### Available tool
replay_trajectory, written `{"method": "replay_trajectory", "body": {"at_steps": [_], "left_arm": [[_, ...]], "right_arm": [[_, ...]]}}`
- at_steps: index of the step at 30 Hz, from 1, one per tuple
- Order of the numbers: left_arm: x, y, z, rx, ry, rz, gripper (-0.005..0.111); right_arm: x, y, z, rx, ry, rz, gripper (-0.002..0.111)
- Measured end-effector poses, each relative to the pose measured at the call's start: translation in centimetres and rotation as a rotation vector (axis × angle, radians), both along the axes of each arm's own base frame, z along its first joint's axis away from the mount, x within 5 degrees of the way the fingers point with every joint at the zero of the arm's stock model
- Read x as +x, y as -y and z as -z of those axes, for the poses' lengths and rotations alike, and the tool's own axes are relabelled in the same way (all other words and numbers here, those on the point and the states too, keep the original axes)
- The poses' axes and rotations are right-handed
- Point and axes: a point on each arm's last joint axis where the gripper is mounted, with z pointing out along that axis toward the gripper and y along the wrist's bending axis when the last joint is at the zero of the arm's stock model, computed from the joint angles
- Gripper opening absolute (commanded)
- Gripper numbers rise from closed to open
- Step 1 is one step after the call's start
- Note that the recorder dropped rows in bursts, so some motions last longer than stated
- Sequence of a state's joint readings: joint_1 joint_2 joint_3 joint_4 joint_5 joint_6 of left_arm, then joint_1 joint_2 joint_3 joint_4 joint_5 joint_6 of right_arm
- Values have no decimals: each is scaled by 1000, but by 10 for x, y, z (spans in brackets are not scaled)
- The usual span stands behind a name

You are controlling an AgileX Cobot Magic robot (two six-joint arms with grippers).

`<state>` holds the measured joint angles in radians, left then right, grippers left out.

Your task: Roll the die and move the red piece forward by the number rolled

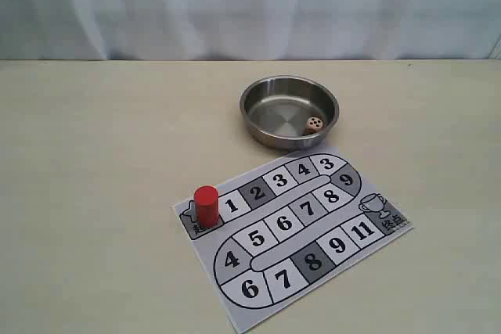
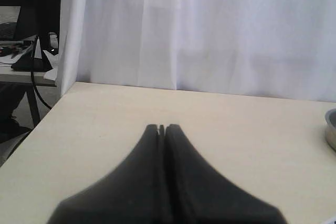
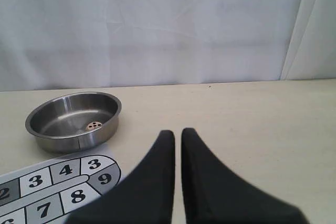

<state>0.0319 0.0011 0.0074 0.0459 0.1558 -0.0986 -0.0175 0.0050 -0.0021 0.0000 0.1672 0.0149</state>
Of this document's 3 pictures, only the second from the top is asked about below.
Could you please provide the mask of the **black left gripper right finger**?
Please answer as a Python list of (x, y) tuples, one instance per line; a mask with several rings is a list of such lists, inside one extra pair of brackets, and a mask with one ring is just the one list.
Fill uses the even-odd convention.
[(174, 223), (286, 223), (278, 208), (214, 169), (179, 125), (166, 128), (164, 165)]

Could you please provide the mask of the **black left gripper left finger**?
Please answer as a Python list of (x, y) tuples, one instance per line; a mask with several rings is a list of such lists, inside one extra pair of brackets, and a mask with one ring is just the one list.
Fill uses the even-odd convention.
[(148, 125), (108, 175), (63, 200), (49, 223), (166, 223), (163, 126)]

